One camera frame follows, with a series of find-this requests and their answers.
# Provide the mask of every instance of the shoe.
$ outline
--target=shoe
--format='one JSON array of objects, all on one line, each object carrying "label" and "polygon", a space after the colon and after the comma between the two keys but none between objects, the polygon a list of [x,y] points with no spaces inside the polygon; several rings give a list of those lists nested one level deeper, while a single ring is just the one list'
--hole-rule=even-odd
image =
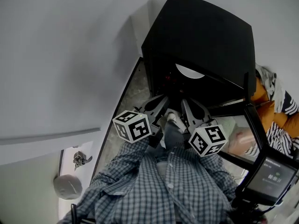
[{"label": "shoe", "polygon": [[167,115],[167,121],[172,120],[175,123],[177,122],[177,117],[173,112],[169,112]]}]

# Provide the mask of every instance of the floor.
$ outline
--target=floor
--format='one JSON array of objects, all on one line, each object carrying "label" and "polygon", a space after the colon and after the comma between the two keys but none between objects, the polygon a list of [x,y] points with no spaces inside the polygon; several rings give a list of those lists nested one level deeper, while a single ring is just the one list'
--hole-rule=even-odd
[{"label": "floor", "polygon": [[[149,99],[150,91],[146,78],[146,72],[143,62],[138,65],[133,78],[128,86],[128,89],[123,97],[120,108],[117,114],[124,110],[133,110],[134,106],[140,107],[141,104]],[[104,148],[99,160],[97,172],[102,171],[107,163],[109,163],[117,154],[123,143],[123,140],[118,137],[114,126],[111,127]],[[240,184],[247,171],[223,160],[227,171],[232,175],[237,184]],[[299,200],[299,184],[293,187],[284,198],[284,203],[280,207],[276,207],[267,213],[267,218],[270,224],[278,223],[294,223],[293,219],[299,215],[299,210],[294,208]]]}]

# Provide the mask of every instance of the checkered shirt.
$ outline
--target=checkered shirt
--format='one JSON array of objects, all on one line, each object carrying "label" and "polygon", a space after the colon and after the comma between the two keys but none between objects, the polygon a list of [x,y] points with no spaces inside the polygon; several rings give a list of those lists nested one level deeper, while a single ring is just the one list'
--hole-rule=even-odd
[{"label": "checkered shirt", "polygon": [[[96,223],[175,223],[174,204],[182,223],[232,223],[228,217],[236,184],[214,154],[200,158],[191,148],[167,152],[166,176],[146,153],[149,140],[125,142],[99,172],[77,206],[78,218]],[[71,223],[70,212],[59,223]]]}]

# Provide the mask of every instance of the glass panel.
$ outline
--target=glass panel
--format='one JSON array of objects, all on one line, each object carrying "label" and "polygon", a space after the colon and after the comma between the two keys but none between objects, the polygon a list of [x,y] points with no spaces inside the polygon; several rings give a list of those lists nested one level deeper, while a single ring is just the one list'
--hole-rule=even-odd
[{"label": "glass panel", "polygon": [[259,149],[245,116],[220,117],[215,120],[223,126],[228,138],[222,151],[243,160],[255,161]]}]

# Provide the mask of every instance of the white wall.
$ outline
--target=white wall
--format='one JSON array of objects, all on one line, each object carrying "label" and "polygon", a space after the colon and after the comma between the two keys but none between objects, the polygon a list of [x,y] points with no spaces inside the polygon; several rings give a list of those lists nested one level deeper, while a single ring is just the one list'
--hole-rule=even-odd
[{"label": "white wall", "polygon": [[[105,133],[139,56],[129,17],[140,46],[138,10],[151,24],[165,1],[0,0],[0,138]],[[206,1],[252,25],[256,61],[299,101],[299,0]]]},{"label": "white wall", "polygon": [[3,224],[54,224],[58,198],[53,179],[60,152],[0,166],[0,221]]}]

